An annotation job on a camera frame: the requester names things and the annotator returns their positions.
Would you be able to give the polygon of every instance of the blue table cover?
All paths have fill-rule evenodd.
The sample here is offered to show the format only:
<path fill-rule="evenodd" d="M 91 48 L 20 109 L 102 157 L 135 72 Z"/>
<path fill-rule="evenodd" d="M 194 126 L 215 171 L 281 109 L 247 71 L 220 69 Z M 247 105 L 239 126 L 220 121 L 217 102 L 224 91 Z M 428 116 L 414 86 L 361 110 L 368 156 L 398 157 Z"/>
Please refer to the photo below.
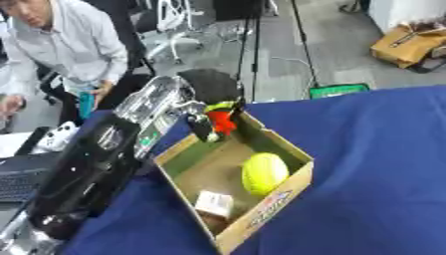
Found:
<path fill-rule="evenodd" d="M 312 155 L 316 167 L 311 187 L 234 254 L 446 254 L 446 87 L 257 104 L 248 112 Z M 187 133 L 177 125 L 156 150 Z M 216 252 L 155 170 L 90 220 L 65 254 Z"/>

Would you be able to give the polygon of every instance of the small white box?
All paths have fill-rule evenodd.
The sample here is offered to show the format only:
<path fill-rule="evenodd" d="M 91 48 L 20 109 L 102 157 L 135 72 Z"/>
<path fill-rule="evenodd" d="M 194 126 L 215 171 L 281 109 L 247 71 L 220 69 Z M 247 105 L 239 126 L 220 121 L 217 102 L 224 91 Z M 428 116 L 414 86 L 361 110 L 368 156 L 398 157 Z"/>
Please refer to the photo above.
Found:
<path fill-rule="evenodd" d="M 232 196 L 203 190 L 198 195 L 195 209 L 229 219 L 233 205 Z"/>

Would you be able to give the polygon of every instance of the white game controller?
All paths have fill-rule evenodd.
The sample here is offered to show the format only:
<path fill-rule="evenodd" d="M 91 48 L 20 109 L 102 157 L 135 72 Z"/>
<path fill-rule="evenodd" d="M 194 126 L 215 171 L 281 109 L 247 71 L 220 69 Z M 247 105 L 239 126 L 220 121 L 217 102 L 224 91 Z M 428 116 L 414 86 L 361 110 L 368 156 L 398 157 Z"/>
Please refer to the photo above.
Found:
<path fill-rule="evenodd" d="M 37 143 L 37 148 L 47 151 L 62 151 L 78 130 L 79 128 L 74 123 L 66 122 L 60 127 L 48 131 Z"/>

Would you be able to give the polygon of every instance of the white shirt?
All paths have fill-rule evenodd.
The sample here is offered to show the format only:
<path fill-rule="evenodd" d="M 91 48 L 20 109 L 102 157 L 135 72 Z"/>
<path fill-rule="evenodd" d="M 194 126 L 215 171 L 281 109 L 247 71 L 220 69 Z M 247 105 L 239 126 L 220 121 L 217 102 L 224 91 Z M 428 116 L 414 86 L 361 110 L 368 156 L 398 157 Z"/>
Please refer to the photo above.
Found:
<path fill-rule="evenodd" d="M 40 84 L 36 62 L 58 72 L 75 90 L 116 84 L 127 69 L 127 52 L 108 14 L 81 0 L 50 0 L 53 28 L 35 29 L 10 18 L 3 38 L 11 69 L 7 94 L 30 99 Z"/>

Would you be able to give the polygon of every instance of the game controller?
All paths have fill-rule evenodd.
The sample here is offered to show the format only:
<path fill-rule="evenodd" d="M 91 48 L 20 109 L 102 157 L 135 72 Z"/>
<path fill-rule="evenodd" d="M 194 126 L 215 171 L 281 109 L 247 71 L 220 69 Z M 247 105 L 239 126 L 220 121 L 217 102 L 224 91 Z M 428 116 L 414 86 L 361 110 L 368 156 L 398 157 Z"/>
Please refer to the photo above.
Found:
<path fill-rule="evenodd" d="M 79 115 L 83 120 L 89 118 L 95 105 L 95 96 L 89 92 L 81 92 L 79 95 Z"/>
<path fill-rule="evenodd" d="M 37 148 L 46 151 L 61 151 L 76 134 L 78 129 L 74 123 L 66 122 L 60 127 L 48 131 L 37 143 Z"/>

